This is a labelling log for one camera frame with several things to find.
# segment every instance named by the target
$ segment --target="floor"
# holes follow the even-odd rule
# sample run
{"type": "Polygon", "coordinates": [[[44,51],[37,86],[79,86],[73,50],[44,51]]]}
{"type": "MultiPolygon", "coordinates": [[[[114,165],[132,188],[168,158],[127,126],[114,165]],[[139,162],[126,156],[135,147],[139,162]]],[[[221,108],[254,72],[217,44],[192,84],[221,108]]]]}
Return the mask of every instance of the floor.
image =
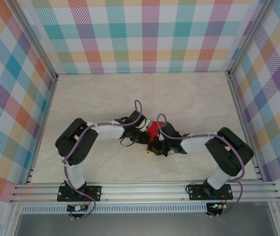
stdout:
{"type": "MultiPolygon", "coordinates": [[[[129,116],[135,99],[148,119],[164,113],[181,134],[226,126],[244,139],[222,72],[60,76],[31,182],[64,181],[55,141],[73,120],[98,123],[129,116]]],[[[204,180],[216,167],[209,153],[154,156],[144,145],[123,147],[106,140],[94,144],[84,161],[84,176],[88,182],[204,180]]],[[[245,178],[256,178],[252,162],[245,178]]]]}

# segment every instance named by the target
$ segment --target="marble surface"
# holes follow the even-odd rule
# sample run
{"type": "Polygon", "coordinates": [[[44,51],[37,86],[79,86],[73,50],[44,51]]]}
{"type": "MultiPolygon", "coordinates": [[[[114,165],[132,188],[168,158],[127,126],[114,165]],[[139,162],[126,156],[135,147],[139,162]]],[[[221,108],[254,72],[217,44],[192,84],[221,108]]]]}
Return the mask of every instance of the marble surface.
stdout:
{"type": "MultiPolygon", "coordinates": [[[[226,126],[244,139],[224,73],[60,76],[31,181],[64,181],[55,141],[73,120],[97,123],[129,116],[135,99],[148,119],[164,113],[181,134],[226,126]]],[[[84,176],[91,182],[204,180],[216,167],[209,153],[154,156],[144,145],[123,147],[105,140],[95,143],[85,159],[84,176]]],[[[256,178],[252,162],[245,178],[256,178]]]]}

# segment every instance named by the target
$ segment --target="red object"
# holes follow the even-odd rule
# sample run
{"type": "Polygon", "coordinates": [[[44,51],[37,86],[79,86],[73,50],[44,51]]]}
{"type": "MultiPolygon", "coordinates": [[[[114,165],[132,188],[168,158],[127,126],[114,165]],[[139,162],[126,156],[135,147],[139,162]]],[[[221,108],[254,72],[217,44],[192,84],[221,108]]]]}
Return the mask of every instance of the red object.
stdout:
{"type": "Polygon", "coordinates": [[[158,137],[157,131],[158,131],[157,121],[152,121],[151,126],[148,128],[148,132],[150,133],[150,137],[151,137],[150,142],[153,141],[153,139],[155,137],[158,137]]]}

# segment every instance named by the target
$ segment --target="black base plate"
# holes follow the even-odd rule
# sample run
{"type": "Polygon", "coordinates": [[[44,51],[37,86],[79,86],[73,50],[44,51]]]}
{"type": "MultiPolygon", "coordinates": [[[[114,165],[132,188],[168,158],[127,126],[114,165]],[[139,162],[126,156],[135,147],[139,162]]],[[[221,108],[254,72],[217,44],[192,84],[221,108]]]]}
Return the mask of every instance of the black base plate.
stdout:
{"type": "MultiPolygon", "coordinates": [[[[225,193],[227,200],[233,199],[233,193],[228,193],[229,190],[232,190],[230,184],[224,184],[221,188],[220,192],[225,193]]],[[[225,200],[225,196],[223,194],[219,194],[215,198],[209,198],[209,196],[203,191],[202,184],[190,184],[187,186],[187,191],[189,193],[189,199],[193,200],[225,200]]]]}
{"type": "MultiPolygon", "coordinates": [[[[73,189],[69,189],[64,185],[59,187],[59,193],[61,194],[58,194],[57,202],[83,202],[85,199],[84,196],[77,194],[73,189]]],[[[99,202],[101,196],[101,186],[86,186],[84,193],[94,198],[96,202],[99,202]]]]}

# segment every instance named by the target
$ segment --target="plaid backdrop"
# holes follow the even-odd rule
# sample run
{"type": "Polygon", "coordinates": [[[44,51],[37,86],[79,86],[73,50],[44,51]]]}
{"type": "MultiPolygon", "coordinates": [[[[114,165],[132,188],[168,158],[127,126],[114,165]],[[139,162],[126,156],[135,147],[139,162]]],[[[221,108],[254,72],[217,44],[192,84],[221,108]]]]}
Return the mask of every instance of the plaid backdrop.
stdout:
{"type": "Polygon", "coordinates": [[[26,2],[19,0],[55,68],[76,74],[225,71],[253,1],[26,2]]]}
{"type": "Polygon", "coordinates": [[[280,189],[280,0],[235,76],[267,180],[280,189]]]}
{"type": "Polygon", "coordinates": [[[15,184],[29,167],[53,80],[0,0],[0,232],[15,184]]]}

